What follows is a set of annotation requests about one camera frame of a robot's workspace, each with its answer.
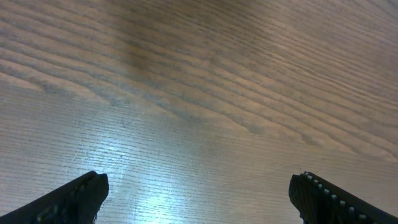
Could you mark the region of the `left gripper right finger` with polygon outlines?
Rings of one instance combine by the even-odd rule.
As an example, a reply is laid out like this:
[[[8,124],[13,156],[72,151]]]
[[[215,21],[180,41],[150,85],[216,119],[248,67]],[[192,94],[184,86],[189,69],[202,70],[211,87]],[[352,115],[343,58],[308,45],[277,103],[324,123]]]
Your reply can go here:
[[[397,224],[397,217],[312,172],[292,176],[289,199],[305,224]]]

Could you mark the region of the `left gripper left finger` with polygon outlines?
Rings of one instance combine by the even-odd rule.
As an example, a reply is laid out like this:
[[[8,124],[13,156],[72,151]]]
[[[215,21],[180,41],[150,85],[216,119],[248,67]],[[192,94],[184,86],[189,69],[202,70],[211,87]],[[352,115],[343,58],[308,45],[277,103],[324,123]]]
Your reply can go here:
[[[108,176],[90,171],[1,216],[1,223],[94,224],[108,193]]]

